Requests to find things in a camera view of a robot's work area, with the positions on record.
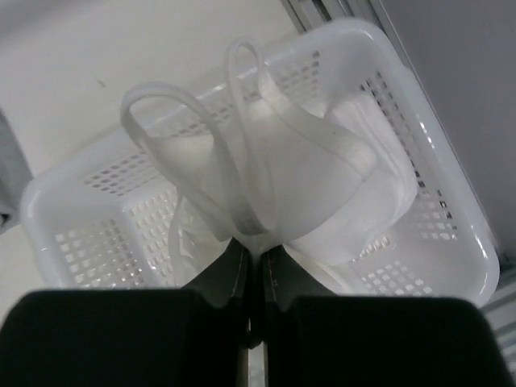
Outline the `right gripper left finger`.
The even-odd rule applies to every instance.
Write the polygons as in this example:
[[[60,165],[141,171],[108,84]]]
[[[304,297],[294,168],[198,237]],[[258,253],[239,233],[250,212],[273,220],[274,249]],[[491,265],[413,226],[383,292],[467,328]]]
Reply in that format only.
[[[27,294],[2,325],[2,385],[243,385],[249,260],[232,241],[180,289]]]

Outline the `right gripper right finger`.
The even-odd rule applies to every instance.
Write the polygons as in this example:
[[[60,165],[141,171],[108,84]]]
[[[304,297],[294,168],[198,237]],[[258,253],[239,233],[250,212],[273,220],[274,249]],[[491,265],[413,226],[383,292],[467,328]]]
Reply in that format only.
[[[261,258],[268,386],[505,386],[481,312],[456,298],[338,296],[284,248]]]

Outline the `white tank top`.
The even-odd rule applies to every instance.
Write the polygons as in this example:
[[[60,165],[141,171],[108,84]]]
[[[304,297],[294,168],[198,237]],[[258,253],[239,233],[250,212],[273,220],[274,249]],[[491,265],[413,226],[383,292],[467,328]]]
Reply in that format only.
[[[123,98],[126,133],[217,240],[235,239],[256,258],[283,247],[331,291],[366,294],[352,261],[407,213],[418,191],[393,128],[365,93],[332,103],[323,116],[301,108],[247,37],[229,45],[223,69],[228,123],[186,90],[147,82]],[[206,133],[149,135],[131,110],[148,98],[187,107]]]

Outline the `white plastic basket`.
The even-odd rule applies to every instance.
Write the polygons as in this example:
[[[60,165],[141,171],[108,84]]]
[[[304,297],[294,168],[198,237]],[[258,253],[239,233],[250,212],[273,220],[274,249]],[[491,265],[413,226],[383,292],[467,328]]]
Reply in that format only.
[[[334,101],[371,95],[414,168],[408,213],[351,262],[317,267],[344,293],[451,296],[483,306],[499,263],[469,183],[414,74],[385,34],[344,19],[266,55],[274,80],[297,104],[323,115]],[[21,201],[21,222],[51,287],[174,286],[167,236],[174,186],[117,127],[39,175]]]

